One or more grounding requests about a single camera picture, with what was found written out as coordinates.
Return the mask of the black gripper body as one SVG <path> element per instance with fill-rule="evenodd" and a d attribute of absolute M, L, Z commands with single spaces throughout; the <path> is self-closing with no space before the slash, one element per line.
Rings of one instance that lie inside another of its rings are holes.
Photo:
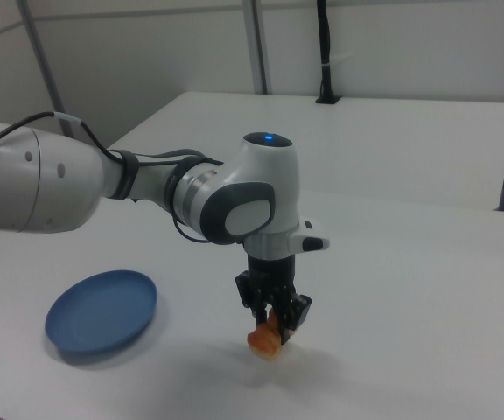
<path fill-rule="evenodd" d="M 259 312 L 265 305 L 285 312 L 291 307 L 295 286 L 295 257 L 261 260 L 248 257 L 248 269 L 235 279 L 241 302 L 245 308 Z"/>

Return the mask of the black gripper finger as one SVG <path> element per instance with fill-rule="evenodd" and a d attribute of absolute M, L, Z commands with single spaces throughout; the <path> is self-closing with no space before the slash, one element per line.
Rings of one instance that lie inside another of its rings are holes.
<path fill-rule="evenodd" d="M 264 302 L 252 304 L 250 309 L 253 317 L 255 318 L 255 324 L 257 326 L 267 323 L 268 312 L 267 305 Z"/>
<path fill-rule="evenodd" d="M 285 345 L 297 329 L 305 322 L 312 299 L 306 295 L 291 293 L 277 301 L 275 315 L 281 344 Z"/>

